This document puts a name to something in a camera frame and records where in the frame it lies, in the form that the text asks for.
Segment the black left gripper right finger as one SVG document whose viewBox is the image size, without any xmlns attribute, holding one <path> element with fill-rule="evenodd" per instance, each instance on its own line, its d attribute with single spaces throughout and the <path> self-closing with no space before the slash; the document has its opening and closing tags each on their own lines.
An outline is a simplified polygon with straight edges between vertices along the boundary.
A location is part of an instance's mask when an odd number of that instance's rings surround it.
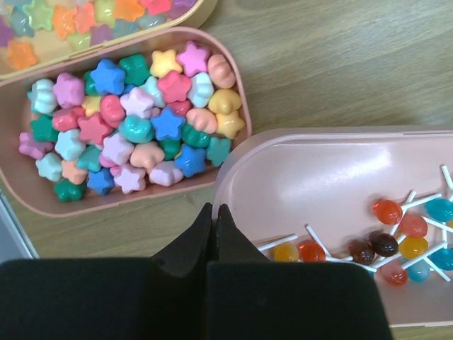
<svg viewBox="0 0 453 340">
<path fill-rule="evenodd" d="M 376 284 L 343 263 L 279 263 L 218 210 L 207 265 L 208 339 L 391 339 Z"/>
</svg>

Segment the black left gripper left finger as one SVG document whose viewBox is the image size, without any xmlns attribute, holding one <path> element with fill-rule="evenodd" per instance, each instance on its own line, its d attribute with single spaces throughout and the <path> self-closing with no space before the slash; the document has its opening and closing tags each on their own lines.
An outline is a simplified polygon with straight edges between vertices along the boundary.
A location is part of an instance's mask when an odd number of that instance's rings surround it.
<svg viewBox="0 0 453 340">
<path fill-rule="evenodd" d="M 211 213 L 151 257 L 3 263 L 1 338 L 199 339 Z"/>
</svg>

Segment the pink tray of lollipops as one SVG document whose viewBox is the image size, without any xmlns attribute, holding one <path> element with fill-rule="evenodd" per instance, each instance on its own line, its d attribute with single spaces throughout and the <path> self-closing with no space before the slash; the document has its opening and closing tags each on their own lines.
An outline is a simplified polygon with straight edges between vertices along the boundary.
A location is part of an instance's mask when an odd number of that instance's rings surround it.
<svg viewBox="0 0 453 340">
<path fill-rule="evenodd" d="M 447 196 L 442 166 L 452 165 L 450 127 L 276 129 L 254 135 L 230 154 L 216 180 L 213 207 L 228 205 L 252 241 L 312 227 L 327 250 L 381 228 L 375 201 Z"/>
</svg>

